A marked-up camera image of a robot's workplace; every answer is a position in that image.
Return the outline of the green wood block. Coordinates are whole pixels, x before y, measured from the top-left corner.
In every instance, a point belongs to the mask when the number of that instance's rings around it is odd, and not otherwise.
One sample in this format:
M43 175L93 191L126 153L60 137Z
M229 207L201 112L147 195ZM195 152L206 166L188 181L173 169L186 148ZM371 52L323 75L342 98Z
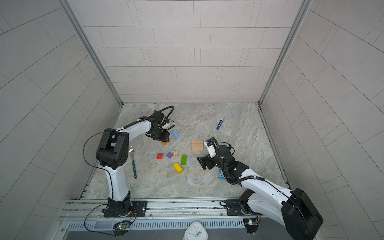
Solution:
M182 155L181 157L181 165L185 166L187 164L187 155Z

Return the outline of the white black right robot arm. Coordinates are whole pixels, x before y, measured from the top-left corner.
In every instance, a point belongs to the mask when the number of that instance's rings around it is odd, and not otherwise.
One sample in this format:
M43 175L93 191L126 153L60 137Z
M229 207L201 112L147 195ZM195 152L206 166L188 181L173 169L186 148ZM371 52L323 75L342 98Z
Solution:
M245 215L266 216L284 226L295 240L313 240L324 219L309 196L301 189L290 190L261 177L247 165L236 161L234 148L215 138L204 141L208 155L197 160L203 170L219 168L231 185L246 191L239 197Z

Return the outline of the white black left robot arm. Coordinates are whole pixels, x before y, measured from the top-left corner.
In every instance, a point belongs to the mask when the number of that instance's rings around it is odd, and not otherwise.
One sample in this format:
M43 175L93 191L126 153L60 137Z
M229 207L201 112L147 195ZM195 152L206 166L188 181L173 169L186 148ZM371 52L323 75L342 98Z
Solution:
M102 210L105 218L133 215L134 207L123 169L129 156L129 142L142 134L155 141L169 142L169 130L175 126L170 125L172 120L169 116L174 109L174 106L169 106L120 129L108 128L103 131L96 159L106 171L110 191L107 207Z

